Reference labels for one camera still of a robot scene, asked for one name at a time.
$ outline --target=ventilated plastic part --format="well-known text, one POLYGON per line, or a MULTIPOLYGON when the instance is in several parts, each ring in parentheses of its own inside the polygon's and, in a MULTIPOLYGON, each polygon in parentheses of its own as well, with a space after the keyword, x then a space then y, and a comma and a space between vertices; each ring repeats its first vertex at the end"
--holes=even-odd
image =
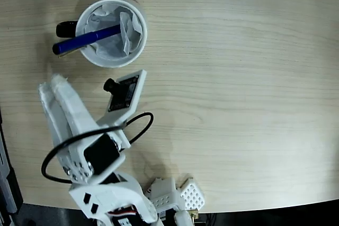
POLYGON ((169 209, 174 209, 175 211, 185 209, 184 199, 180 197, 180 192, 175 189, 173 177, 164 180, 156 179, 152 183, 150 190, 150 201, 158 214, 169 209))
POLYGON ((185 210, 200 210, 205 205, 205 198, 193 178, 187 181, 180 188, 181 197, 185 199, 185 210))

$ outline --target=black floor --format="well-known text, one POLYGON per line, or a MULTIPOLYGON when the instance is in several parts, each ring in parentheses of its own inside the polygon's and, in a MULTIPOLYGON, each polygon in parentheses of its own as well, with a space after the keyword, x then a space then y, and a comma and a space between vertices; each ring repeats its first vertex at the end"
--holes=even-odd
MULTIPOLYGON (((249 212, 218 213, 214 226, 300 226, 338 225, 339 200, 305 205, 249 212)), ((202 214, 198 221, 206 221, 202 214)), ((16 226, 92 226, 79 210, 57 209, 54 207, 23 204, 14 217, 16 226)))

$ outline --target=hole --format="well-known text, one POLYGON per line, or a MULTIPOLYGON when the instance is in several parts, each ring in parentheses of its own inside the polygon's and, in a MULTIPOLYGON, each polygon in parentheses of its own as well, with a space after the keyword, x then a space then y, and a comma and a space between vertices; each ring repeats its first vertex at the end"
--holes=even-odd
POLYGON ((91 212, 92 214, 95 214, 97 212, 97 208, 99 207, 98 204, 93 203, 92 207, 91 207, 91 212))
POLYGON ((91 195, 89 193, 85 193, 84 203, 88 204, 90 202, 91 195))

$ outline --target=white paper cup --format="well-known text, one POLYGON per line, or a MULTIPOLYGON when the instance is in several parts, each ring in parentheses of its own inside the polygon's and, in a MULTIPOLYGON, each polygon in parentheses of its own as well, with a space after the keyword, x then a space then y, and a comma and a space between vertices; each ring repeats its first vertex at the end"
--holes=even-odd
POLYGON ((137 2, 133 0, 100 0, 98 2, 95 2, 81 14, 76 25, 75 35, 79 36, 84 33, 84 27, 87 23, 90 14, 93 13, 95 9, 106 3, 119 4, 135 12, 135 14, 138 16, 140 20, 142 27, 142 38, 139 43, 139 46, 136 48, 134 52, 130 53, 128 56, 122 58, 113 57, 112 59, 101 58, 96 54, 95 49, 90 45, 81 48, 80 51, 85 58, 87 58, 91 63, 97 66, 108 68, 123 67, 137 59, 137 57, 141 54, 142 50, 144 49, 147 40, 147 21, 145 12, 137 2))

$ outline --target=tissue paper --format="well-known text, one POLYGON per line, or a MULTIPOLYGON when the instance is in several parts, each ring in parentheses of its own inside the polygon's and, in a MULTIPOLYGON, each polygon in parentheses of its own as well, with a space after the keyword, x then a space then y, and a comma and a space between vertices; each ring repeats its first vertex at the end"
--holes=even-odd
POLYGON ((142 26, 138 16, 129 8, 107 3, 98 7, 88 17, 84 33, 120 24, 121 33, 102 39, 91 46, 98 57, 123 58, 134 52, 142 39, 142 26))

